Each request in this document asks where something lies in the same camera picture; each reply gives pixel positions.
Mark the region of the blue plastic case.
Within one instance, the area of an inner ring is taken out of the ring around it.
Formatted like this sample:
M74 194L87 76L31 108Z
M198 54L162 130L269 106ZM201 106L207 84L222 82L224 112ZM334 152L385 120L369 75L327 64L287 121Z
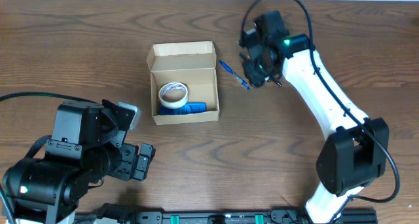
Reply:
M180 108L177 109L169 109L167 107L162 106L160 108L160 115L188 115L188 114L195 114L195 113L203 113L207 111L206 103L203 102L192 102L186 103Z

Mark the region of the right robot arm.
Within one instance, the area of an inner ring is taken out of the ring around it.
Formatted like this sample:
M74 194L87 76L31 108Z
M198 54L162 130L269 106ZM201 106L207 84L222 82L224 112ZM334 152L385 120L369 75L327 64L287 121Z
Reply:
M370 119L340 89L310 39L290 35L278 11L254 20L240 44L244 74L251 86L280 84L285 78L315 116L325 144L316 161L320 184L306 202L305 218L330 223L341 217L342 207L386 170L389 128L381 118Z

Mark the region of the white masking tape roll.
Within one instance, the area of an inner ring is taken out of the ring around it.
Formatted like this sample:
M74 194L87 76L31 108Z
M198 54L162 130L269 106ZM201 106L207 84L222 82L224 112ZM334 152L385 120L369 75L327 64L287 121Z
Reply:
M158 92L162 106L169 109L183 107L189 100L189 89L183 83L167 83Z

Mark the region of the cardboard box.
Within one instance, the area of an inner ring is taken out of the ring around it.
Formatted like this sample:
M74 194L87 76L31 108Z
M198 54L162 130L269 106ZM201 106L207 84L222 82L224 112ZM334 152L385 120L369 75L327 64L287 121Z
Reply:
M154 44L147 56L151 72L151 115L157 125L219 120L217 55L213 42ZM160 88L183 83L189 89L189 103L206 103L207 111L188 115L160 115Z

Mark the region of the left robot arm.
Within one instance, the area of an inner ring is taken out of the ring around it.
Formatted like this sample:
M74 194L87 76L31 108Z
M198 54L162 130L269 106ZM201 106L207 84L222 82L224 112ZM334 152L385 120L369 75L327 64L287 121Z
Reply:
M152 145L125 143L140 111L126 103L70 100L59 105L53 132L39 138L3 178L11 221L59 223L105 176L143 181L155 155Z

